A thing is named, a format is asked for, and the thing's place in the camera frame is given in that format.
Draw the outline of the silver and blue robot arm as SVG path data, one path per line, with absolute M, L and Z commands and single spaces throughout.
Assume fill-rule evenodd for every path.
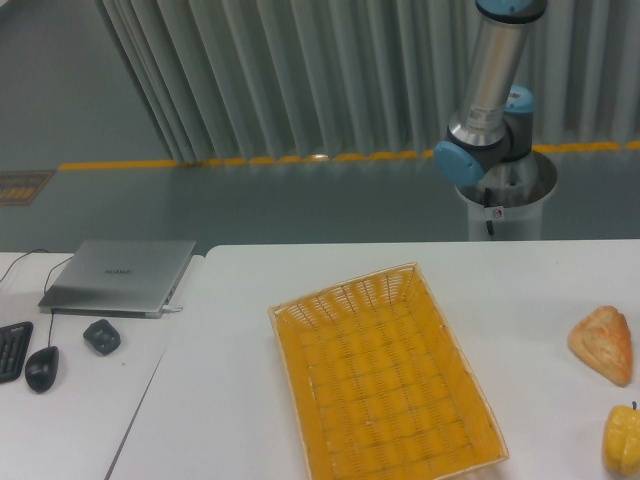
M 497 164 L 532 149 L 533 95 L 514 84 L 525 41 L 545 1 L 477 1 L 481 21 L 466 90 L 446 138 L 434 148 L 440 173 L 458 186 L 477 184 Z

